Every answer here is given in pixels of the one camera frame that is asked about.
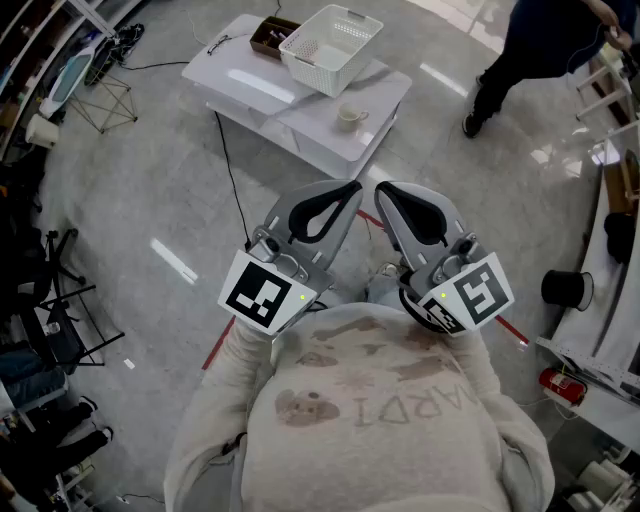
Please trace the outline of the black chair base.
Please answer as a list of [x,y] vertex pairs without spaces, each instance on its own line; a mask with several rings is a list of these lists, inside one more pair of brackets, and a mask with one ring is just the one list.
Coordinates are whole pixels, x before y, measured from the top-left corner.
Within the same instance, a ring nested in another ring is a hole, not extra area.
[[86,278],[81,275],[75,275],[69,271],[63,264],[63,256],[67,243],[76,239],[78,230],[76,228],[67,229],[62,238],[59,239],[59,232],[51,230],[46,235],[46,250],[48,257],[49,270],[52,278],[52,284],[57,295],[60,294],[60,277],[66,277],[80,286],[86,284]]

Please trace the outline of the black metal rack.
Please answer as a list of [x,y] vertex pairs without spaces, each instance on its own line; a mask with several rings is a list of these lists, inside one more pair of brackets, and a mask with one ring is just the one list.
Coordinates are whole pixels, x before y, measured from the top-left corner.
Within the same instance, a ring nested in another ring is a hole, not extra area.
[[36,308],[54,364],[68,376],[79,367],[104,367],[104,351],[126,334],[103,307],[95,284],[50,296]]

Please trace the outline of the white workbench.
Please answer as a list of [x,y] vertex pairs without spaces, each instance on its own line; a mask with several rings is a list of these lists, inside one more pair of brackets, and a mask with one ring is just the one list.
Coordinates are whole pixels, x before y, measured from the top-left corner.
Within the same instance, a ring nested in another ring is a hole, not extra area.
[[607,250],[606,215],[599,212],[582,270],[594,293],[586,310],[567,309],[553,336],[536,344],[560,359],[565,372],[586,384],[572,412],[640,453],[640,221],[627,265]]

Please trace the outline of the black cloth bundle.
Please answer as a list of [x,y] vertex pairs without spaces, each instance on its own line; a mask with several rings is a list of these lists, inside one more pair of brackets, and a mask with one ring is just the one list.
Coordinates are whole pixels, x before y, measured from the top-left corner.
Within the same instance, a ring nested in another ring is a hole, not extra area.
[[618,264],[628,264],[633,251],[636,219],[631,214],[610,213],[604,221],[607,250]]

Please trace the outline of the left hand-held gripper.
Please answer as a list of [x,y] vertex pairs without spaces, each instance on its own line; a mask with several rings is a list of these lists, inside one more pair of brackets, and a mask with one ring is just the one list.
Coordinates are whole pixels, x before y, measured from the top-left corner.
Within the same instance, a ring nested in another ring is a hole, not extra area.
[[328,268],[360,208],[356,180],[323,180],[276,202],[253,245],[236,252],[218,305],[250,327],[276,335],[333,283]]

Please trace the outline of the black cylinder hat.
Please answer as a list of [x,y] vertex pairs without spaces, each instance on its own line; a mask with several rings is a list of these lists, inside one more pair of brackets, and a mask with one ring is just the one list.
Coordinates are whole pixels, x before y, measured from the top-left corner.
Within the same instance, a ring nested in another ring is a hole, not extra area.
[[589,272],[549,270],[541,283],[547,304],[585,311],[594,296],[594,279]]

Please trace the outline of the white plastic basket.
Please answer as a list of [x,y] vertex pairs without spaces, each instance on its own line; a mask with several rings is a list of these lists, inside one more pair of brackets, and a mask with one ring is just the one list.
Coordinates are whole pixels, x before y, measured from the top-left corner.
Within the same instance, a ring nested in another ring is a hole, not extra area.
[[373,58],[384,24],[346,7],[328,5],[280,45],[293,80],[335,98]]

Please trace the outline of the person's torso in cream sweater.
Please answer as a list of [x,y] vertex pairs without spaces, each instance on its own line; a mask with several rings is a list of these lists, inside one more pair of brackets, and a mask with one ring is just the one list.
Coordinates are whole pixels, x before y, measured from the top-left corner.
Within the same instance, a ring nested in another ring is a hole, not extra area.
[[245,413],[194,396],[164,479],[167,512],[546,512],[546,440],[508,396],[478,397],[445,342],[372,303],[275,336]]

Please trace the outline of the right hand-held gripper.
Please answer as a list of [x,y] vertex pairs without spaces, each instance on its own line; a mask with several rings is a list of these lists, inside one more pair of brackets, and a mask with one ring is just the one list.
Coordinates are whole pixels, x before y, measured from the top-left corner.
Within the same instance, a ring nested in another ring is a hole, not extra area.
[[465,233],[447,197],[421,185],[383,181],[374,203],[392,247],[413,270],[399,281],[399,299],[419,324],[457,337],[514,303],[497,254],[487,252],[475,233]]

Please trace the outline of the white cup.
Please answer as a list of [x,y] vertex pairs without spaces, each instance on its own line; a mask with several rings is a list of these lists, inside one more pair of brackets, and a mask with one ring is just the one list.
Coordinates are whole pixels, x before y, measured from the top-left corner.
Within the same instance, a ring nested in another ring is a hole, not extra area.
[[350,103],[343,103],[337,111],[337,126],[342,132],[353,132],[369,117],[369,112],[355,107]]

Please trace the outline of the red fire extinguisher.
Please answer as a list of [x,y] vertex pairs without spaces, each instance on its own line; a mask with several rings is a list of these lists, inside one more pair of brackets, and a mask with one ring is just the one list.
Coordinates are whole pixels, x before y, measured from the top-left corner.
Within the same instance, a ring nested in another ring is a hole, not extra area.
[[538,381],[549,398],[566,408],[580,406],[587,393],[583,382],[553,368],[543,370]]

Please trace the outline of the person's left forearm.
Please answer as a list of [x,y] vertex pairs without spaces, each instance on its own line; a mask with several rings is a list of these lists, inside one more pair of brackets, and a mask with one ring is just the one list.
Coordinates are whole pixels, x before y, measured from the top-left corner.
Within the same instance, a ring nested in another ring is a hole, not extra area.
[[274,335],[235,320],[194,396],[197,411],[214,415],[245,413],[259,372],[269,365],[274,340]]

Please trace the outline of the person's right forearm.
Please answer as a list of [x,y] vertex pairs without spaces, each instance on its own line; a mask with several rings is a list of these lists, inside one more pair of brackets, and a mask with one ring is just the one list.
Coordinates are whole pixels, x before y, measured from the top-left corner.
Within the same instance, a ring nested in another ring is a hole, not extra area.
[[449,338],[445,344],[478,397],[501,394],[499,378],[479,331]]

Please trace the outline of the white low table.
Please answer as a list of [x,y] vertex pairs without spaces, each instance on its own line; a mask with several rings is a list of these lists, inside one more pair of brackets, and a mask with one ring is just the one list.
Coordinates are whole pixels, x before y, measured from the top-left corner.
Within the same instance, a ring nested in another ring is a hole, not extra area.
[[[183,77],[194,83],[209,109],[333,178],[356,178],[394,124],[411,79],[373,60],[331,98],[293,80],[283,63],[251,49],[260,22],[248,14],[236,18],[217,38],[227,34],[233,40],[212,55],[201,50]],[[356,131],[337,126],[343,103],[369,112]]]

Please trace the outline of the white shelving unit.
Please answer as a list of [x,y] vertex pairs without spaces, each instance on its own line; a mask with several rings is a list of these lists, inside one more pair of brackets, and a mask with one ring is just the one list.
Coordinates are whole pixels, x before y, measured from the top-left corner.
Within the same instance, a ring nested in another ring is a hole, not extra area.
[[99,46],[143,0],[0,0],[0,161],[45,75],[83,31]]

